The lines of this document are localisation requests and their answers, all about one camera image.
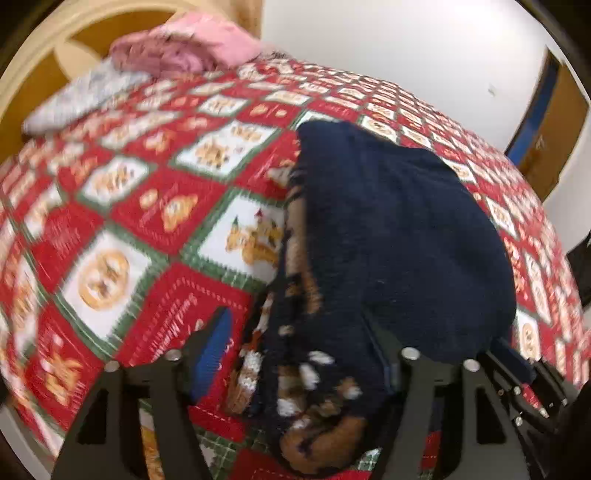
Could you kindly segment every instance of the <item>christmas quilt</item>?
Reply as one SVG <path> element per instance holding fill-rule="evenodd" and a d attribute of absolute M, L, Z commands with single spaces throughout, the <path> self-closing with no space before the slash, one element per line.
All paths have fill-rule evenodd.
<path fill-rule="evenodd" d="M 215 480 L 293 478 L 262 434 L 223 406 L 249 309 L 277 270 L 296 129 L 311 119 L 354 122 L 435 152 L 506 247 L 515 347 L 578 386 L 589 379 L 589 332 L 569 265 L 504 155 L 395 83 L 260 61 L 143 83 L 0 166 L 0 369 L 49 455 L 108 359 L 151 362 L 226 306 L 232 337 L 190 409 L 204 456 Z M 161 480 L 148 404 L 141 419 L 150 477 Z M 436 444 L 427 443 L 426 468 Z M 367 478 L 378 455 L 338 476 Z"/>

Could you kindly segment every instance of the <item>metal bolt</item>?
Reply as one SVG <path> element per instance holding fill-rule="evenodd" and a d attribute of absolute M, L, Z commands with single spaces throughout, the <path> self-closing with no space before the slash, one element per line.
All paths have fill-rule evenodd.
<path fill-rule="evenodd" d="M 108 373 L 113 373 L 116 372 L 119 369 L 119 362 L 117 360 L 109 360 L 106 364 L 105 364 L 105 372 Z"/>
<path fill-rule="evenodd" d="M 421 356 L 421 352 L 419 352 L 416 348 L 408 346 L 402 349 L 402 356 L 406 360 L 418 360 L 418 358 Z"/>
<path fill-rule="evenodd" d="M 180 360 L 182 356 L 183 354 L 181 353 L 181 350 L 177 349 L 169 350 L 164 354 L 164 358 L 169 362 L 176 362 L 177 360 Z"/>
<path fill-rule="evenodd" d="M 464 368 L 469 372 L 478 372 L 480 370 L 480 364 L 476 360 L 469 358 L 468 360 L 464 360 Z"/>

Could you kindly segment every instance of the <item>headboard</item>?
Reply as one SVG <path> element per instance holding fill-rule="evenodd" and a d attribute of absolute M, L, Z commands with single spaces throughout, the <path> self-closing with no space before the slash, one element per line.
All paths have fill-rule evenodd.
<path fill-rule="evenodd" d="M 25 40 L 0 78 L 0 163 L 24 144 L 23 120 L 104 58 L 113 40 L 200 8 L 260 36 L 263 0 L 64 0 Z"/>

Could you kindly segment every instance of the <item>door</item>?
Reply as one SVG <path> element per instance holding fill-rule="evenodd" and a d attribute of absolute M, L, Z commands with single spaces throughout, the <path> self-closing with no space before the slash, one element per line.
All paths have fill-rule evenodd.
<path fill-rule="evenodd" d="M 519 170 L 540 200 L 558 183 L 558 176 L 579 138 L 589 105 L 569 68 L 562 64 L 552 98 Z"/>

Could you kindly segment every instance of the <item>white pillow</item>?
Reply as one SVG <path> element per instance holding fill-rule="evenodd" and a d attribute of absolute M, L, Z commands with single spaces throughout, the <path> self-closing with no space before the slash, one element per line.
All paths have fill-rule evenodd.
<path fill-rule="evenodd" d="M 117 70 L 109 57 L 35 109 L 22 123 L 22 131 L 27 135 L 43 135 L 65 128 L 113 95 L 150 78 L 146 72 Z"/>

